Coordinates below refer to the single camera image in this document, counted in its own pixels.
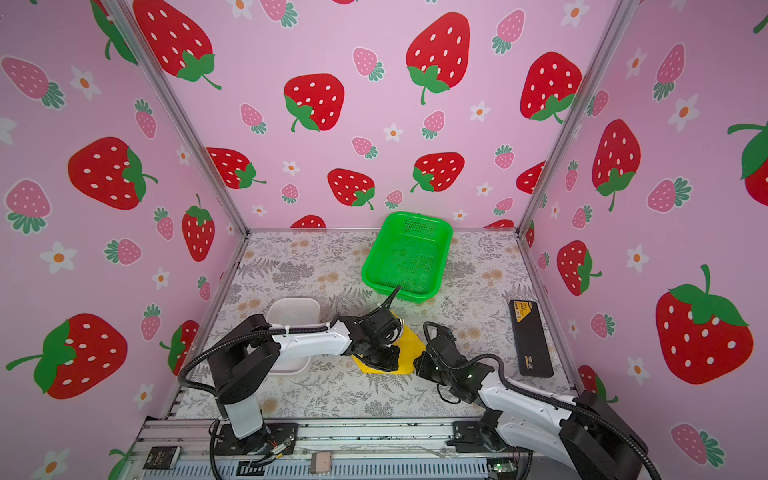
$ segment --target red strawberry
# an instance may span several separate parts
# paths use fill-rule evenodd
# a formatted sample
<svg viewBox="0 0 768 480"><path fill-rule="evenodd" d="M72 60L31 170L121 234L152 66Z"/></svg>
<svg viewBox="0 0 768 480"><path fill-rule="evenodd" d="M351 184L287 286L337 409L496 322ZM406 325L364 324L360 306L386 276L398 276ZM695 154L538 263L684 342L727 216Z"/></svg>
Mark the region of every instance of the red strawberry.
<svg viewBox="0 0 768 480"><path fill-rule="evenodd" d="M531 220L531 226L528 227L528 230L525 232L525 240L528 242L528 248L533 247L533 239L536 237L536 229L533 225L533 220Z"/></svg>
<svg viewBox="0 0 768 480"><path fill-rule="evenodd" d="M549 51L537 58L528 70L520 113L539 121L554 116L563 123L558 113L571 106L580 84L581 70L566 57Z"/></svg>
<svg viewBox="0 0 768 480"><path fill-rule="evenodd" d="M317 215L306 215L293 222L291 228L325 228L326 223Z"/></svg>
<svg viewBox="0 0 768 480"><path fill-rule="evenodd" d="M286 0L260 0L266 16L273 22L280 22L283 28L293 28L299 23L299 13L293 9L293 3Z"/></svg>
<svg viewBox="0 0 768 480"><path fill-rule="evenodd" d="M741 177L747 193L768 205L768 124L737 124L728 127L728 134L741 130L759 130L741 154Z"/></svg>
<svg viewBox="0 0 768 480"><path fill-rule="evenodd" d="M96 386L125 362L128 345L112 325L90 313L80 313L54 328L43 341L42 355L10 362L40 359L35 383L54 399L70 399Z"/></svg>
<svg viewBox="0 0 768 480"><path fill-rule="evenodd" d="M739 310L722 296L710 295L710 268L704 271L706 290L680 285L656 305L661 352L677 378L699 385L735 370L752 354L752 333Z"/></svg>
<svg viewBox="0 0 768 480"><path fill-rule="evenodd" d="M125 142L105 137L72 155L69 180L90 198L118 210L138 206L147 193L147 181L157 178L143 172L141 160Z"/></svg>
<svg viewBox="0 0 768 480"><path fill-rule="evenodd" d="M253 182L265 184L264 180L256 180L256 168L248 158L239 151L229 148L206 147L211 160L214 161L224 184L234 190L248 188Z"/></svg>
<svg viewBox="0 0 768 480"><path fill-rule="evenodd" d="M587 105L587 116L597 117L606 105L608 105L608 92L600 90L597 94L592 95L592 99Z"/></svg>
<svg viewBox="0 0 768 480"><path fill-rule="evenodd" d="M533 189L536 187L536 183L538 183L542 170L544 170L544 162L534 165L521 173L517 181L518 190L524 191L527 194L533 194Z"/></svg>
<svg viewBox="0 0 768 480"><path fill-rule="evenodd" d="M355 48L352 52L357 73L368 77L370 81L379 81L384 78L384 65L378 61L376 54L367 48Z"/></svg>
<svg viewBox="0 0 768 480"><path fill-rule="evenodd" d="M280 193L283 195L283 201L288 204L296 203L299 198L299 189L294 184L287 184Z"/></svg>
<svg viewBox="0 0 768 480"><path fill-rule="evenodd" d="M154 211L154 221L157 222L157 232L165 239L174 237L174 219L168 216L168 210L158 207Z"/></svg>
<svg viewBox="0 0 768 480"><path fill-rule="evenodd" d="M240 118L243 119L244 124L250 127L254 134L262 135L266 133L264 117L261 116L261 113L256 108L248 104L242 104L240 106Z"/></svg>
<svg viewBox="0 0 768 480"><path fill-rule="evenodd" d="M685 68L685 45L679 43L672 47L667 57L659 65L654 85L654 99L662 101L674 90L674 81L680 78Z"/></svg>
<svg viewBox="0 0 768 480"><path fill-rule="evenodd" d="M525 12L518 8L511 14L504 17L496 26L496 35L492 41L493 51L496 55L503 55L507 50L511 50L520 35L523 34L523 25L525 24Z"/></svg>
<svg viewBox="0 0 768 480"><path fill-rule="evenodd" d="M464 170L464 157L455 152L429 154L419 158L413 166L413 180L417 184L411 189L421 187L428 192L442 192L453 185L454 180Z"/></svg>
<svg viewBox="0 0 768 480"><path fill-rule="evenodd" d="M603 131L592 164L592 184L603 197L612 195L614 209L616 192L629 186L640 166L640 143L623 120L614 120Z"/></svg>
<svg viewBox="0 0 768 480"><path fill-rule="evenodd" d="M435 110L424 119L424 128L422 136L427 140L437 137L438 132L445 126L445 113Z"/></svg>
<svg viewBox="0 0 768 480"><path fill-rule="evenodd" d="M141 336L149 342L160 329L160 307L154 303L147 307L144 318L141 320Z"/></svg>
<svg viewBox="0 0 768 480"><path fill-rule="evenodd" d="M584 205L576 209L571 225L580 230L586 227L590 220L592 220L592 208L589 205Z"/></svg>
<svg viewBox="0 0 768 480"><path fill-rule="evenodd" d="M48 76L42 68L7 55L0 58L0 65L22 94L32 100L39 100L48 108L59 110L64 106L64 93L61 92L58 84L48 81Z"/></svg>
<svg viewBox="0 0 768 480"><path fill-rule="evenodd" d="M602 272L592 273L592 255L580 240L570 242L558 252L558 272L568 291L575 296L586 292L591 276L602 276Z"/></svg>
<svg viewBox="0 0 768 480"><path fill-rule="evenodd" d="M450 90L464 78L469 63L469 20L450 12L417 36L406 52L411 80L433 94Z"/></svg>
<svg viewBox="0 0 768 480"><path fill-rule="evenodd" d="M133 52L131 52L131 50L128 48L128 45L125 43L123 35L120 35L118 27L116 27L114 22L110 20L107 9L104 8L101 0L91 0L91 10L94 13L96 24L101 29L101 31L109 37L109 40L107 41L107 47L104 49L104 56L107 58L107 60L111 60L111 58L109 58L109 48L110 45L112 45L114 42L114 49L118 51L122 58L125 58L134 65L138 65L136 62L136 57L134 57Z"/></svg>
<svg viewBox="0 0 768 480"><path fill-rule="evenodd" d="M392 190L386 196L386 202L384 204L390 210L394 210L402 203L402 192L400 190Z"/></svg>
<svg viewBox="0 0 768 480"><path fill-rule="evenodd" d="M197 289L200 291L200 298L206 302L210 300L210 282L203 275L197 279Z"/></svg>
<svg viewBox="0 0 768 480"><path fill-rule="evenodd" d="M107 243L107 249L104 250L104 255L107 260L115 265L120 262L120 265L131 265L141 258L141 248L128 238L120 240L112 240Z"/></svg>
<svg viewBox="0 0 768 480"><path fill-rule="evenodd" d="M674 444L699 465L706 465L709 461L714 468L720 468L725 464L725 452L719 447L718 441L704 430L699 432L692 425L681 423L670 429L670 435Z"/></svg>
<svg viewBox="0 0 768 480"><path fill-rule="evenodd" d="M496 204L496 208L493 209L493 214L497 216L506 214L507 210L512 208L512 203L514 202L515 202L515 199L513 199L512 197L507 197L504 200L499 201Z"/></svg>
<svg viewBox="0 0 768 480"><path fill-rule="evenodd" d="M512 153L512 148L509 145L502 145L496 149L496 159L493 161L502 170L510 168L514 160L515 154Z"/></svg>
<svg viewBox="0 0 768 480"><path fill-rule="evenodd" d="M368 204L373 210L371 199L376 195L376 185L371 177L351 170L335 168L328 172L328 185L342 205L362 207Z"/></svg>
<svg viewBox="0 0 768 480"><path fill-rule="evenodd" d="M32 180L20 180L5 195L5 205L10 209L5 218L13 230L29 235L48 225L43 218L51 214L51 203L43 188Z"/></svg>
<svg viewBox="0 0 768 480"><path fill-rule="evenodd" d="M198 328L200 326L197 325L197 322L187 320L174 332L174 336L170 339L170 346L165 346L160 342L162 348L170 350L168 352L168 366L176 376L179 376L181 367L184 366L184 360L187 359L190 345L192 345L192 341L197 335Z"/></svg>
<svg viewBox="0 0 768 480"><path fill-rule="evenodd" d="M214 47L197 23L163 0L134 0L134 16L163 70L221 90L205 76L214 71Z"/></svg>
<svg viewBox="0 0 768 480"><path fill-rule="evenodd" d="M326 131L339 121L344 105L344 85L330 73L302 75L291 78L283 90L288 112L307 130Z"/></svg>
<svg viewBox="0 0 768 480"><path fill-rule="evenodd" d="M602 339L608 338L608 336L613 336L616 331L616 323L614 323L614 319L607 313L605 315L598 313L593 316L590 326L595 335Z"/></svg>
<svg viewBox="0 0 768 480"><path fill-rule="evenodd" d="M501 220L496 220L494 223L486 225L484 228L513 228L514 226L515 222L502 218Z"/></svg>
<svg viewBox="0 0 768 480"><path fill-rule="evenodd" d="M549 253L541 252L538 256L538 267L542 270L546 270L549 266Z"/></svg>
<svg viewBox="0 0 768 480"><path fill-rule="evenodd" d="M352 147L355 149L356 154L369 160L379 155L379 151L376 150L376 147L367 138L354 137L352 139Z"/></svg>
<svg viewBox="0 0 768 480"><path fill-rule="evenodd" d="M569 192L574 189L576 179L578 178L578 162L574 159L568 164L568 173L565 174L565 190Z"/></svg>
<svg viewBox="0 0 768 480"><path fill-rule="evenodd" d="M605 385L600 380L600 377L589 365L582 365L578 367L578 374L581 377L581 383L584 384L584 389L596 393L600 398L606 401L606 403L616 403L619 401L617 396L608 400L607 393L605 392Z"/></svg>
<svg viewBox="0 0 768 480"><path fill-rule="evenodd" d="M181 219L181 233L184 235L184 241L187 242L192 260L202 262L208 256L210 245L214 242L216 225L208 210L205 210L200 203L200 195L195 197L197 197L197 206L190 207Z"/></svg>
<svg viewBox="0 0 768 480"><path fill-rule="evenodd" d="M144 132L144 136L147 138L154 138L154 133L157 131L157 122L152 116L152 109L149 108L149 104L144 101L143 98L136 100L136 123L139 124L139 128Z"/></svg>
<svg viewBox="0 0 768 480"><path fill-rule="evenodd" d="M667 178L648 194L648 208L666 214L672 207L682 207L690 199L692 190L693 187L685 178L678 177L674 182Z"/></svg>

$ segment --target pink wall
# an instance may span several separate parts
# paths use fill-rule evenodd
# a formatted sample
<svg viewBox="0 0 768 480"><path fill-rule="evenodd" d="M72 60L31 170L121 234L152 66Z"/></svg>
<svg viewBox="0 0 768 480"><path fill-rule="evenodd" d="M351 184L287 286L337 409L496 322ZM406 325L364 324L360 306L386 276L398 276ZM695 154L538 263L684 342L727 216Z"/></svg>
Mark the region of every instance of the pink wall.
<svg viewBox="0 0 768 480"><path fill-rule="evenodd" d="M264 3L284 8L265 11ZM575 91L581 77L578 70L587 68L614 4L614 0L590 0L587 5L582 0L574 4L174 0L171 7L160 0L135 0L134 13L202 141L208 147L229 150L214 152L217 159L226 159L226 153L239 160L245 157L255 167L256 180L266 181L241 184L231 172L233 162L220 169L224 180L232 181L235 188L229 192L250 226L290 227L306 215L315 215L328 227L377 227L392 213L389 202L399 205L398 210L445 218L457 226L484 227L502 219L507 225L519 221L530 188L518 189L518 178L525 181L529 170L538 175L537 165L545 160L559 129L549 114L543 115L547 117L543 121L527 117L550 96L565 99ZM443 17L449 12L456 13ZM439 37L419 37L436 21L429 31ZM502 39L510 41L511 50L500 45ZM194 56L192 61L181 55L187 49ZM538 90L531 91L528 71L548 52L565 59L553 54L542 58L531 77ZM215 57L201 61L211 53ZM190 64L179 72L180 62ZM382 78L380 70L374 71L379 62ZM441 69L436 81L431 80L435 83L419 72L431 63ZM560 70L552 71L557 63ZM424 87L414 83L408 66L415 67L416 81L429 87L424 105L420 102ZM541 75L543 67L547 71ZM295 80L313 74L332 77ZM311 93L326 85L333 89ZM309 105L304 123L318 131L296 122L286 108L286 92L296 115L301 116L300 108ZM336 103L343 106L334 111L331 106ZM243 104L248 105L244 119ZM477 118L479 110L485 114ZM422 129L427 127L437 136L428 140L432 136L428 131L423 136ZM497 163L496 152L502 145L511 148L514 160L502 151ZM376 156L366 157L371 147L376 148ZM422 171L428 174L432 168L436 173L444 170L440 158L464 166L457 170L460 174L450 175L452 168L446 169L432 182L422 177L421 184L436 190L426 191L413 177L416 161L426 155L430 156L422 161L427 160L429 168ZM338 188L329 185L332 171L332 182L343 177ZM350 174L357 174L356 178L349 178ZM244 176L250 179L253 174ZM375 185L373 196L366 185ZM364 193L362 205L350 205L357 197L347 192L347 186L352 194ZM487 196L482 194L484 186L492 188Z"/></svg>
<svg viewBox="0 0 768 480"><path fill-rule="evenodd" d="M599 94L548 187L532 252L585 386L618 398L664 478L760 478L768 149L765 131L728 130L765 124L768 31L753 28L768 11L671 4L637 10L600 84L607 104ZM756 171L746 182L743 168ZM587 277L585 248L601 276Z"/></svg>
<svg viewBox="0 0 768 480"><path fill-rule="evenodd" d="M180 341L188 345L190 335L173 343L174 332L200 322L209 305L198 278L207 277L213 296L236 244L194 162L180 163L181 139L144 74L114 45L108 60L107 43L89 2L13 2L0 20L0 57L9 56L0 61L0 190L12 220L0 228L2 365L44 354L0 375L0 409L13 437L3 443L4 478L50 478L46 469L56 478L109 476L122 458L111 450L126 452L144 417L162 414L176 379L160 341L184 355ZM57 92L59 109L39 99ZM152 110L142 123L138 99ZM128 148L157 184L136 175ZM133 162L130 172L124 161ZM141 178L147 189L137 202ZM195 194L216 227L202 261L182 238ZM170 215L159 229L158 207ZM123 239L141 255L136 260L136 249L122 242L113 263L104 250ZM158 269L166 277L160 286ZM145 319L152 305L160 312Z"/></svg>

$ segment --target yellow label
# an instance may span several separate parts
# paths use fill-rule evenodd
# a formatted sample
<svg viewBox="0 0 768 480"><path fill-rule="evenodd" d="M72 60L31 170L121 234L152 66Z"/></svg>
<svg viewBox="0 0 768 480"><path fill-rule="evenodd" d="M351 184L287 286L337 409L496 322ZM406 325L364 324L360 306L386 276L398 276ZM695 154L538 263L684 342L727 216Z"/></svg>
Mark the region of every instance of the yellow label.
<svg viewBox="0 0 768 480"><path fill-rule="evenodd" d="M515 301L515 316L520 323L531 312L531 302Z"/></svg>

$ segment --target white flower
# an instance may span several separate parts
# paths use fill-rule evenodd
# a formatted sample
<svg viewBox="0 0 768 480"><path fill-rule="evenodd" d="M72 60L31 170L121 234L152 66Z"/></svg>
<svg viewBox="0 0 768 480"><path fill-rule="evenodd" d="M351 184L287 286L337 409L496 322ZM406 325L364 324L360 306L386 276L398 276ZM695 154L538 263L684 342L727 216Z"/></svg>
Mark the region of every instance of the white flower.
<svg viewBox="0 0 768 480"><path fill-rule="evenodd" d="M283 171L288 172L291 177L296 176L296 172L300 172L301 169L296 166L296 162L283 161Z"/></svg>
<svg viewBox="0 0 768 480"><path fill-rule="evenodd" d="M571 335L574 336L574 340L576 340L576 335L579 333L579 329L576 326L576 320L568 320L568 332L570 332Z"/></svg>
<svg viewBox="0 0 768 480"><path fill-rule="evenodd" d="M94 83L94 75L91 72L82 72L80 69L73 66L72 74L74 75L74 78L72 78L72 81L70 81L69 84L78 90L82 90L83 95L85 95L88 100L93 99L94 95L101 93L101 90L99 90Z"/></svg>
<svg viewBox="0 0 768 480"><path fill-rule="evenodd" d="M699 94L694 94L688 101L678 98L674 104L675 112L670 119L667 120L667 123L670 125L677 124L677 131L683 131L685 124L688 123L689 120L699 117L699 111L694 108L696 100L698 99Z"/></svg>
<svg viewBox="0 0 768 480"><path fill-rule="evenodd" d="M672 0L672 3L670 3L670 10L672 8L677 7L677 11L678 12L682 12L683 11L683 7L685 6L685 3L687 1L688 0Z"/></svg>
<svg viewBox="0 0 768 480"><path fill-rule="evenodd" d="M638 385L643 385L643 379L650 377L650 373L643 368L643 359L638 358L635 360L628 356L627 361L629 362L627 375L633 376L637 380Z"/></svg>
<svg viewBox="0 0 768 480"><path fill-rule="evenodd" d="M11 130L16 128L16 122L10 118L0 118L0 141L4 144L13 145Z"/></svg>
<svg viewBox="0 0 768 480"><path fill-rule="evenodd" d="M640 47L637 47L637 51L632 55L632 58L627 60L627 78L637 77L640 74L640 65L643 64L647 56L647 53L643 53Z"/></svg>
<svg viewBox="0 0 768 480"><path fill-rule="evenodd" d="M159 266L157 268L157 274L152 276L152 281L155 282L154 288L156 290L159 290L160 288L164 286L168 286L168 277L170 276L170 272L166 272L163 270L162 266Z"/></svg>
<svg viewBox="0 0 768 480"><path fill-rule="evenodd" d="M67 455L69 455L69 449L58 454L56 452L46 453L45 463L42 467L35 470L35 473L33 473L30 478L34 478L35 480L38 478L41 480L51 480L54 475L60 475L66 472L67 464L64 463L64 460L67 459Z"/></svg>
<svg viewBox="0 0 768 480"><path fill-rule="evenodd" d="M386 140L394 140L394 141L400 141L400 135L402 134L402 130L397 128L397 125L392 124L391 127L385 128L384 133L386 134Z"/></svg>
<svg viewBox="0 0 768 480"><path fill-rule="evenodd" d="M563 21L560 22L561 26L571 24L574 28L578 27L579 19L582 15L586 15L589 12L589 5L584 5L584 0L576 0L573 3L566 3L563 5L565 10L565 16Z"/></svg>
<svg viewBox="0 0 768 480"><path fill-rule="evenodd" d="M179 156L180 164L189 166L190 155L189 155L189 152L187 152L187 149L184 147L184 145L181 145L181 147L179 147L179 149L176 150L176 155Z"/></svg>
<svg viewBox="0 0 768 480"><path fill-rule="evenodd" d="M637 270L638 273L643 271L643 263L647 263L650 258L648 258L646 255L643 255L643 246L638 245L636 249L632 250L631 248L627 248L627 255L629 255L629 260L627 261L627 268L634 267L635 270Z"/></svg>
<svg viewBox="0 0 768 480"><path fill-rule="evenodd" d="M154 385L146 386L145 384L141 384L141 388L139 389L139 393L134 397L134 402L137 403L137 406L139 410L141 410L144 407L144 403L151 402L152 401L152 389L154 388Z"/></svg>
<svg viewBox="0 0 768 480"><path fill-rule="evenodd" d="M490 107L485 106L485 101L480 100L480 103L477 105L473 105L469 108L469 111L472 112L472 116L469 118L469 120L480 120L485 121L485 114L487 114L489 111L491 111Z"/></svg>
<svg viewBox="0 0 768 480"><path fill-rule="evenodd" d="M55 241L53 243L53 251L41 253L40 258L48 262L48 271L53 274L62 268L64 270L74 270L74 263L72 263L72 259L74 258L75 254L77 254L77 252L78 251L74 248L68 248L65 250L64 246L61 245L61 242Z"/></svg>
<svg viewBox="0 0 768 480"><path fill-rule="evenodd" d="M227 3L232 5L232 16L234 18L240 18L242 15L249 20L251 19L248 8L253 5L253 0L227 0Z"/></svg>
<svg viewBox="0 0 768 480"><path fill-rule="evenodd" d="M478 195L483 195L484 197L488 196L488 192L493 190L493 187L488 186L488 182L485 182L483 185L478 185Z"/></svg>
<svg viewBox="0 0 768 480"><path fill-rule="evenodd" d="M581 124L576 125L576 130L574 130L574 140L578 139L578 132L581 131Z"/></svg>

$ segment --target white plastic container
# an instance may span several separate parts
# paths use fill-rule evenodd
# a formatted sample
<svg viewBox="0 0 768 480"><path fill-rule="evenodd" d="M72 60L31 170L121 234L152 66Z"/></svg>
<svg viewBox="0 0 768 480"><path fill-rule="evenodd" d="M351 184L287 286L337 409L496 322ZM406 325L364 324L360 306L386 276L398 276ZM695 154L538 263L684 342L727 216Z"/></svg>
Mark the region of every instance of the white plastic container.
<svg viewBox="0 0 768 480"><path fill-rule="evenodd" d="M311 298L282 298L272 304L266 313L266 322L277 325L313 325L320 323L320 304ZM287 376L304 373L312 365L313 357L281 362L278 357L269 375Z"/></svg>

